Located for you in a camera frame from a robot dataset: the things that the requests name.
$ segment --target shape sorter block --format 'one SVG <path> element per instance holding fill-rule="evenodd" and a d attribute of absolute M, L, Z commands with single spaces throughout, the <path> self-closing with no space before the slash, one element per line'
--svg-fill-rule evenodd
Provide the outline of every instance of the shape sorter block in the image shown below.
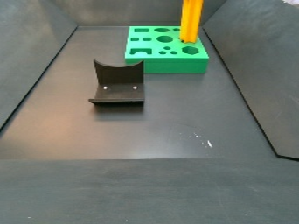
<path fill-rule="evenodd" d="M 180 26 L 130 26 L 125 43 L 125 63 L 144 61 L 148 74 L 204 74 L 209 56 L 197 38 L 180 41 Z"/>

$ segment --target circular hole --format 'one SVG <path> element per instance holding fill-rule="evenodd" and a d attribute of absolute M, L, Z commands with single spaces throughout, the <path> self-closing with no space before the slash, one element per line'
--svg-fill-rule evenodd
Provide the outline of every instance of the circular hole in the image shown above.
<path fill-rule="evenodd" d="M 166 29 L 166 28 L 156 28 L 156 29 L 153 29 L 156 32 L 168 32 L 169 31 L 169 29 Z"/>
<path fill-rule="evenodd" d="M 196 47 L 192 47 L 192 46 L 185 46 L 181 51 L 189 55 L 193 55 L 196 53 L 198 53 L 198 49 Z"/>
<path fill-rule="evenodd" d="M 169 43 L 173 41 L 173 38 L 172 37 L 168 37 L 168 36 L 160 36 L 157 38 L 157 41 L 162 42 L 162 43 Z"/>

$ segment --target black bracket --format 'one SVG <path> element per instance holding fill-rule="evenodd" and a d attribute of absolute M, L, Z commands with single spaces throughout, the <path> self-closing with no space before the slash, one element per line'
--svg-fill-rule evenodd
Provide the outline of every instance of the black bracket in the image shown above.
<path fill-rule="evenodd" d="M 107 66 L 93 60 L 97 73 L 97 92 L 93 104 L 144 103 L 144 62 L 129 66 Z"/>

